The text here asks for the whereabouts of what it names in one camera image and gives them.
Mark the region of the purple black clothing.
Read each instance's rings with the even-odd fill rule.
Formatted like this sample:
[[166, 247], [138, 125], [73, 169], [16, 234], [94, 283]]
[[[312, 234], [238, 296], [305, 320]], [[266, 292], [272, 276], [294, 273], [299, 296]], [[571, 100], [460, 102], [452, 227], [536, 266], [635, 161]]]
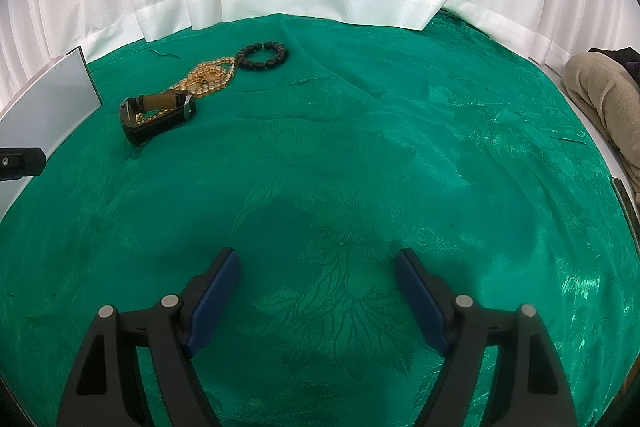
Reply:
[[623, 66], [628, 72], [630, 77], [639, 82], [640, 79], [640, 53], [633, 49], [631, 46], [619, 50], [605, 50], [605, 49], [590, 49], [590, 52], [601, 53], [616, 63]]

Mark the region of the beige pillow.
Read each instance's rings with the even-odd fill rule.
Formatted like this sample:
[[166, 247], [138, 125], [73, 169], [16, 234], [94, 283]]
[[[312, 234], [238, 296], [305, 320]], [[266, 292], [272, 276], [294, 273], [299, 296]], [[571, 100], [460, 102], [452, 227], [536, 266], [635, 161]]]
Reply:
[[562, 72], [568, 97], [620, 153], [639, 205], [639, 86], [627, 69], [599, 52], [574, 55]]

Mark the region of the green patterned cloth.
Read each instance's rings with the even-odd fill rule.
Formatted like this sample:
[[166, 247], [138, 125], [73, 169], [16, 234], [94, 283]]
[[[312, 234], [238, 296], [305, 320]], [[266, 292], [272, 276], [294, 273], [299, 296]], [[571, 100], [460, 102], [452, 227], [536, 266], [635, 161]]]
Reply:
[[[100, 306], [242, 277], [194, 360], [227, 426], [408, 426], [440, 358], [395, 283], [413, 249], [489, 308], [536, 307], [580, 425], [639, 351], [639, 259], [611, 175], [534, 64], [440, 13], [422, 31], [285, 15], [91, 63], [103, 104], [1, 223], [1, 372], [51, 426]], [[126, 98], [190, 91], [133, 146]]]

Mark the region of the black wrist watch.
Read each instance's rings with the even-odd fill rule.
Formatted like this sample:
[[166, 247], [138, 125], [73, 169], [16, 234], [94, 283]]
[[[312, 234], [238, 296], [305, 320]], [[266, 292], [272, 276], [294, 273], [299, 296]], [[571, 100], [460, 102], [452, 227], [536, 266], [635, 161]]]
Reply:
[[133, 146], [141, 146], [157, 135], [185, 124], [192, 119], [195, 111], [193, 93], [167, 90], [126, 98], [119, 105], [118, 115], [127, 140]]

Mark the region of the white drawer box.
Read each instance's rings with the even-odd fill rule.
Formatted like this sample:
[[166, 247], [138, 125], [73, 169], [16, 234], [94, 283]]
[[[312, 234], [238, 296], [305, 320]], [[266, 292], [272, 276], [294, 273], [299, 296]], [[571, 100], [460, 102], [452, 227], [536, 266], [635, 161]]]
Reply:
[[[78, 46], [43, 67], [1, 109], [1, 147], [40, 147], [48, 160], [101, 105]], [[2, 213], [32, 178], [1, 181]]]

